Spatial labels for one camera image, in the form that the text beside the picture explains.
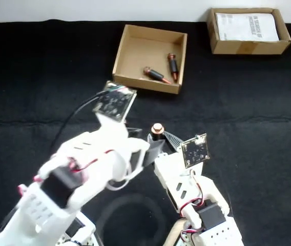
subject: black cloth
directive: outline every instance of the black cloth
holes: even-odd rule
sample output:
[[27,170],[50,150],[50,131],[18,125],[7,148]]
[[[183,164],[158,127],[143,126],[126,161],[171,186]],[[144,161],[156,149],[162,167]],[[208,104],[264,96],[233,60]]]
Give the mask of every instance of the black cloth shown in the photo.
[[[112,78],[124,24],[0,24],[0,222],[60,124]],[[132,24],[188,33],[188,45],[180,94],[140,90],[129,125],[144,137],[155,122],[182,139],[206,132],[204,172],[228,191],[245,245],[291,245],[291,46],[282,56],[212,55],[205,23]],[[60,141],[98,127],[89,107]],[[178,218],[151,167],[83,211],[106,246],[162,245]]]

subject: red wire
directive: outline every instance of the red wire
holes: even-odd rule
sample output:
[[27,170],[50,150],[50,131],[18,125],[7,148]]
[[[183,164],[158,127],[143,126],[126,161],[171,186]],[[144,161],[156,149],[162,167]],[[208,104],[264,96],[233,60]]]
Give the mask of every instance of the red wire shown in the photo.
[[193,199],[191,199],[190,201],[186,202],[185,204],[183,204],[181,206],[181,208],[180,208],[180,216],[183,217],[183,215],[182,215],[182,209],[184,209],[188,204],[193,203],[193,202],[198,201],[198,200],[201,200],[201,203],[199,205],[197,205],[197,207],[203,205],[203,202],[202,202],[202,198],[201,197],[193,198]]
[[[108,154],[108,153],[111,152],[111,151],[114,151],[114,150],[107,150],[107,151],[105,151],[105,154]],[[77,162],[76,159],[73,158],[73,157],[69,157],[69,159],[70,159],[70,161],[71,161],[71,162],[69,163],[69,166],[70,166],[70,167],[72,167],[72,165],[75,165],[75,166],[76,166],[76,162]],[[96,158],[96,159],[94,159],[93,161],[89,162],[85,167],[82,167],[82,168],[80,168],[80,169],[74,169],[74,170],[72,170],[72,172],[73,172],[73,173],[78,173],[78,172],[80,172],[80,171],[82,171],[82,170],[88,168],[91,164],[95,163],[96,161],[98,161],[98,158]]]
[[197,187],[198,187],[199,191],[201,192],[201,197],[196,197],[196,198],[194,198],[194,199],[188,201],[187,203],[183,204],[183,205],[181,206],[181,208],[180,208],[180,216],[181,216],[181,217],[183,217],[183,215],[182,215],[182,209],[184,209],[188,204],[193,203],[193,202],[195,202],[195,201],[197,201],[197,200],[201,200],[200,204],[197,205],[197,207],[200,207],[200,206],[202,206],[203,203],[204,203],[202,189],[201,189],[200,184],[198,183],[198,181],[197,181],[196,178],[194,177],[195,173],[196,173],[196,172],[195,172],[194,170],[191,170],[191,171],[190,171],[190,175],[192,176],[192,178],[193,178],[194,181],[196,182]]

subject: cardboard box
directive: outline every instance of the cardboard box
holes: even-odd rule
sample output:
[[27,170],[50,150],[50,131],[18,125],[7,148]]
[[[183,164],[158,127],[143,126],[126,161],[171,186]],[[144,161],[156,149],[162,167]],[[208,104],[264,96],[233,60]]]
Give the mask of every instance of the cardboard box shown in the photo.
[[[125,25],[113,69],[114,81],[128,87],[178,94],[183,81],[186,39],[185,33]],[[176,55],[177,83],[171,75],[169,53]],[[151,80],[143,74],[145,67],[161,73],[172,84]]]
[[[241,14],[241,13],[270,13],[275,19],[279,41],[255,42],[239,40],[220,40],[215,13]],[[274,55],[282,54],[291,44],[291,38],[287,27],[278,9],[251,8],[251,9],[211,9],[207,20],[212,53],[213,54],[256,54]]]

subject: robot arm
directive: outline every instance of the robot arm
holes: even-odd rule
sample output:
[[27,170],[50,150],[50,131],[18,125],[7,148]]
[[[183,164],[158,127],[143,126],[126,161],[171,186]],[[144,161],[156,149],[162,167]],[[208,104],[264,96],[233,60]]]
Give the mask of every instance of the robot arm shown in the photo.
[[[164,245],[243,246],[234,218],[228,216],[228,203],[214,182],[202,176],[207,151],[205,141],[197,146],[199,139],[205,140],[206,135],[185,141],[176,153],[162,153],[155,160],[155,174],[184,218],[174,225]],[[180,244],[171,243],[176,238]]]
[[[125,181],[126,185],[154,161],[161,145],[130,138],[123,123],[134,97],[133,90],[119,87],[119,93],[102,98],[95,109],[100,129],[63,143],[31,185],[19,186],[22,197],[0,232],[0,246],[56,245],[75,218],[81,217],[85,203],[106,187],[122,188],[109,183]],[[71,242],[81,244],[92,237],[95,226],[87,223],[72,235]]]

